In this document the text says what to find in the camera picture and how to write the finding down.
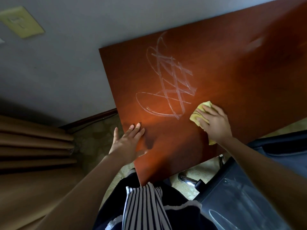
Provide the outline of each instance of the cable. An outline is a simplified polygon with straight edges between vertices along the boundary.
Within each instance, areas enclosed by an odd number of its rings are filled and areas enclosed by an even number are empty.
[[[107,116],[107,117],[104,117],[104,118],[102,118],[102,119],[100,119],[100,120],[94,121],[94,122],[92,122],[92,123],[90,123],[90,124],[88,124],[88,125],[86,125],[86,126],[80,128],[80,129],[74,131],[74,132],[71,132],[70,134],[74,134],[74,133],[76,133],[76,132],[78,132],[78,131],[81,131],[81,130],[83,130],[84,128],[86,128],[86,127],[88,127],[88,126],[94,124],[94,123],[98,123],[98,122],[100,122],[100,121],[102,121],[102,120],[111,118],[111,117],[113,117],[113,116],[115,116],[115,115],[117,115],[117,113],[116,113],[116,114],[113,114],[113,115],[110,115],[110,116]]]

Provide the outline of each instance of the wall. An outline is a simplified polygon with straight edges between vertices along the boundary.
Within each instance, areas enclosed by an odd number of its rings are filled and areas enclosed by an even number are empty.
[[[0,0],[46,31],[0,23],[0,114],[60,126],[115,108],[98,48],[271,0]]]

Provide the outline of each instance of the curtain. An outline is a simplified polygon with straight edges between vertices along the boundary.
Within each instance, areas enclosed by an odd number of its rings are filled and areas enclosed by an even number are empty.
[[[0,116],[0,230],[31,230],[83,178],[64,130]]]

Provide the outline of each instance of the person's right arm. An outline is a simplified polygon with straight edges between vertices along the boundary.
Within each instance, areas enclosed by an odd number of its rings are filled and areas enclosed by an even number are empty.
[[[198,121],[209,138],[230,153],[291,228],[307,229],[307,179],[233,138],[228,117],[221,108],[203,108],[207,113],[197,111],[209,124],[200,118]]]

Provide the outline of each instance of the finger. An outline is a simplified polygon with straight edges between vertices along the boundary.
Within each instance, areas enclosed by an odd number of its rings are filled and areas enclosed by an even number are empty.
[[[142,156],[142,155],[146,154],[147,152],[148,152],[148,149],[142,149],[142,150],[136,152],[136,156],[137,157]]]
[[[139,132],[140,130],[140,127],[141,127],[141,124],[138,123],[136,126],[135,126],[135,129],[129,134],[130,137],[135,137],[135,135]]]
[[[115,127],[114,129],[114,138],[113,138],[113,143],[115,143],[116,141],[118,141],[119,139],[119,135],[118,135],[118,128]]]
[[[128,135],[130,134],[130,132],[132,132],[133,128],[134,128],[134,125],[132,124],[132,125],[129,127],[128,131],[125,132],[125,134],[123,135],[123,137],[128,136]]]
[[[136,139],[137,141],[140,140],[140,138],[142,137],[142,135],[144,135],[145,133],[145,128],[143,128],[142,130],[140,130],[134,137],[134,139]]]
[[[217,105],[212,104],[212,107],[214,109],[216,109],[216,111],[221,115],[221,116],[225,116],[224,111],[222,110],[222,108],[218,107]]]
[[[207,130],[208,130],[208,127],[209,127],[209,124],[208,124],[205,120],[203,120],[203,119],[201,119],[201,118],[196,118],[196,119],[197,119],[197,121],[200,123],[201,128],[202,128],[204,131],[207,131]]]
[[[211,107],[208,107],[208,106],[206,106],[206,105],[203,105],[203,109],[204,109],[206,112],[208,112],[209,114],[217,115],[217,112],[216,112],[214,109],[212,109]]]
[[[208,119],[210,121],[210,119],[213,117],[213,115],[208,114],[206,112],[201,111],[200,109],[196,109],[196,111],[202,115],[202,117],[204,117],[205,119]]]

